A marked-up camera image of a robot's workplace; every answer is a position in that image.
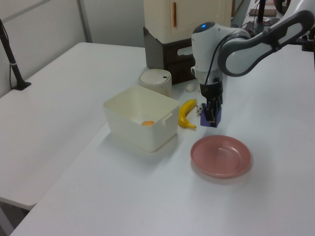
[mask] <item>orange object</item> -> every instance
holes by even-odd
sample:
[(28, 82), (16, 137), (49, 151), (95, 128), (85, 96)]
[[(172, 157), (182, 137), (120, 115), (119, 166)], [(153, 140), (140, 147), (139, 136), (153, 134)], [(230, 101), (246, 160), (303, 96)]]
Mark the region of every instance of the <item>orange object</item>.
[(142, 122), (141, 124), (144, 126), (150, 126), (150, 125), (153, 125), (154, 123), (155, 122), (152, 120), (146, 120), (146, 121)]

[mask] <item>white wall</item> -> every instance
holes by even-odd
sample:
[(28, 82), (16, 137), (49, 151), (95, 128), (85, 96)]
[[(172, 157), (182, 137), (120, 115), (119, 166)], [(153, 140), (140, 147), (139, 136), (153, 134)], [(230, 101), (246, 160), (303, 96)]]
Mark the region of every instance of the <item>white wall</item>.
[[(75, 44), (85, 42), (76, 0), (50, 0), (4, 26), (24, 80)], [(0, 97), (10, 91), (8, 78), (9, 62), (0, 44)]]
[(81, 0), (93, 43), (144, 47), (143, 0)]

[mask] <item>white plastic bin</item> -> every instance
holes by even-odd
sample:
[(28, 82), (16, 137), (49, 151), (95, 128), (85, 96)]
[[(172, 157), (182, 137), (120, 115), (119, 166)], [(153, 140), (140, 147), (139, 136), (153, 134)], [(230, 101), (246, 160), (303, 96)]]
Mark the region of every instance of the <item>white plastic bin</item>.
[[(155, 151), (178, 128), (179, 102), (141, 86), (133, 86), (104, 102), (110, 130), (145, 151)], [(143, 126), (152, 120), (151, 126)]]

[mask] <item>banana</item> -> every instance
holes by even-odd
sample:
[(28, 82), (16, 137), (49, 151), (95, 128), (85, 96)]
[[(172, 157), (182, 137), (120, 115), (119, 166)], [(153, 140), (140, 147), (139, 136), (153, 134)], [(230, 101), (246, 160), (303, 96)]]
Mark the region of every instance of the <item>banana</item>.
[(190, 99), (185, 102), (180, 108), (178, 113), (178, 124), (184, 128), (192, 128), (195, 129), (196, 125), (191, 124), (186, 116), (187, 114), (197, 105), (197, 99)]

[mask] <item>drawer handle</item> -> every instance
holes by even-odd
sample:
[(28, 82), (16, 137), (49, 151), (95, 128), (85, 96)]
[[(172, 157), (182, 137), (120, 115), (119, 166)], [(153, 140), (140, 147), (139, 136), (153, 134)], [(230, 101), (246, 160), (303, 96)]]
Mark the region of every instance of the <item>drawer handle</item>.
[(173, 27), (176, 28), (177, 20), (176, 20), (176, 2), (173, 2)]

